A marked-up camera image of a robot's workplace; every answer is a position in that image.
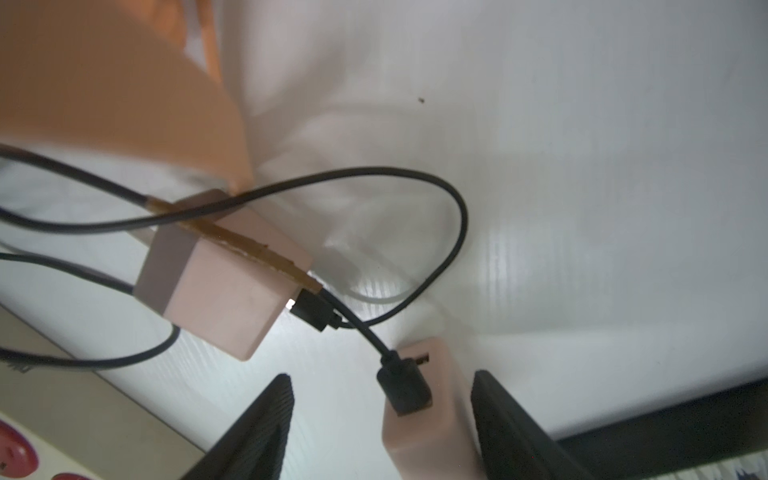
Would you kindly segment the brown pink USB charger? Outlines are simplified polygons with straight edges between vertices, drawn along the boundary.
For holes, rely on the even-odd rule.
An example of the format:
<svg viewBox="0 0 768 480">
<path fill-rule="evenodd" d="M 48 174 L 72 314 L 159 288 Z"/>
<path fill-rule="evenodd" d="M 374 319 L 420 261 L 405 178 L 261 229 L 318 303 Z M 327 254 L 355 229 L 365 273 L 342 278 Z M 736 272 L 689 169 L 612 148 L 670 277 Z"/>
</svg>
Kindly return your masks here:
<svg viewBox="0 0 768 480">
<path fill-rule="evenodd" d="M 228 355 L 249 360 L 297 286 L 177 224 L 156 230 L 133 295 Z"/>
</svg>

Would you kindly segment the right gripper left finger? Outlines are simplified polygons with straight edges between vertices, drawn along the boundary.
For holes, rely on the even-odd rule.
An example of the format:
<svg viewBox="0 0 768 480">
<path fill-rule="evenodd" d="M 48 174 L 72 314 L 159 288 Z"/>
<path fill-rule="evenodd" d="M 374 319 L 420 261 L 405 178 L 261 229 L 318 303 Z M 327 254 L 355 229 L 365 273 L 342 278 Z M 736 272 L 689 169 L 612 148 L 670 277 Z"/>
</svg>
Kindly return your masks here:
<svg viewBox="0 0 768 480">
<path fill-rule="evenodd" d="M 278 479 L 294 404 L 290 376 L 277 375 L 183 479 Z"/>
</svg>

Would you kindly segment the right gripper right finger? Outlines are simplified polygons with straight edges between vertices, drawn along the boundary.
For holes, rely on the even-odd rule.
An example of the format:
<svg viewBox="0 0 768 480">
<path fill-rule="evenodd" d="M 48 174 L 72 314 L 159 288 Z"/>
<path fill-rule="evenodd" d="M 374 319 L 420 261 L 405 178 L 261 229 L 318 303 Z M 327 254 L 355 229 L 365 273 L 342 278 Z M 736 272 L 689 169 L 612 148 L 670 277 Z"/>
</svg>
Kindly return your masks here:
<svg viewBox="0 0 768 480">
<path fill-rule="evenodd" d="M 592 479 L 487 370 L 474 373 L 471 405 L 489 479 Z"/>
</svg>

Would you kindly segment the beige red power strip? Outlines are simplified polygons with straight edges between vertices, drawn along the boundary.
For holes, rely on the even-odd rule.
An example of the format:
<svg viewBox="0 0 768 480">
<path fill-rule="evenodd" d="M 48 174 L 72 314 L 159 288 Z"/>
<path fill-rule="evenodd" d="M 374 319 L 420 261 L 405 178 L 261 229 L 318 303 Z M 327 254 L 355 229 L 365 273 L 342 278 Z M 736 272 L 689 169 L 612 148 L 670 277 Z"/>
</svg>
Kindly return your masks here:
<svg viewBox="0 0 768 480">
<path fill-rule="evenodd" d="M 4 479 L 180 479 L 203 456 L 95 373 L 1 363 Z"/>
</svg>

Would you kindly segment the light pink USB charger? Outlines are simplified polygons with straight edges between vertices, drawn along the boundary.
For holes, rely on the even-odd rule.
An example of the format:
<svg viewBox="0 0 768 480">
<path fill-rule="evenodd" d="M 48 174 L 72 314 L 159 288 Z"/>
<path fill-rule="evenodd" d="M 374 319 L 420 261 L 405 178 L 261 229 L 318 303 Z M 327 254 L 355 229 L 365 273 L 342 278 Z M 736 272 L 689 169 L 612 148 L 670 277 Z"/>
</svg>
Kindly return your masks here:
<svg viewBox="0 0 768 480">
<path fill-rule="evenodd" d="M 385 404 L 382 443 L 402 479 L 484 479 L 470 401 L 471 385 L 448 345 L 430 337 L 398 352 L 416 361 L 431 405 L 398 415 Z"/>
</svg>

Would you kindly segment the black drill bit case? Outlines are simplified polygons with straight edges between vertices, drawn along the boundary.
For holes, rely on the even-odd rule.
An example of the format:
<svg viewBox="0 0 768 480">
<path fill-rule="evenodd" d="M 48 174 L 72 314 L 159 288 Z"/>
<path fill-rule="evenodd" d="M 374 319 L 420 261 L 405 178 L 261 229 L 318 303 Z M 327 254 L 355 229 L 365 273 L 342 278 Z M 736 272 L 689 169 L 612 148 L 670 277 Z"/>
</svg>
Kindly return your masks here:
<svg viewBox="0 0 768 480">
<path fill-rule="evenodd" d="M 756 380 L 559 439 L 597 479 L 643 479 L 767 449 L 767 381 Z"/>
</svg>

